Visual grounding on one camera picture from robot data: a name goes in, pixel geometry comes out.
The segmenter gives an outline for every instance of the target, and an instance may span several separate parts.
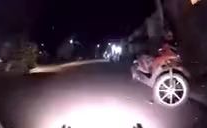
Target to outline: red motorcycle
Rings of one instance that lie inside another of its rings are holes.
[[[153,89],[154,101],[167,107],[176,107],[188,99],[189,72],[182,66],[176,49],[165,44],[159,55],[142,55],[133,62],[132,78]]]

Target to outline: road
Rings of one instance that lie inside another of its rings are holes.
[[[207,128],[196,100],[168,109],[151,104],[151,89],[131,80],[124,64],[65,67],[57,73],[0,78],[0,120],[9,128]]]

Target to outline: bright light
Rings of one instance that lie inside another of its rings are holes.
[[[120,46],[115,48],[115,53],[121,54],[122,53],[122,48]]]
[[[116,46],[116,45],[113,44],[111,49],[112,49],[112,53],[114,53],[114,54],[121,54],[122,53],[122,47],[121,46]]]
[[[190,0],[190,1],[191,1],[192,5],[194,5],[194,4],[198,3],[201,0]]]
[[[141,123],[144,128],[156,128],[156,122],[114,103],[82,105],[58,119],[51,128],[60,128],[63,124],[72,128],[132,128],[136,123]]]
[[[73,39],[70,39],[70,43],[73,44]]]

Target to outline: motorcycle front wheel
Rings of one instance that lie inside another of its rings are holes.
[[[169,108],[184,104],[188,93],[186,79],[177,73],[172,74],[172,78],[169,73],[160,76],[153,87],[154,101]]]

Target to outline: night sky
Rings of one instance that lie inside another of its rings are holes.
[[[84,46],[125,37],[153,10],[153,0],[0,0],[0,35],[23,32],[54,53],[74,35]]]
[[[52,0],[44,2],[33,36],[52,50],[72,35],[85,46],[103,43],[130,34],[153,9],[153,0]]]

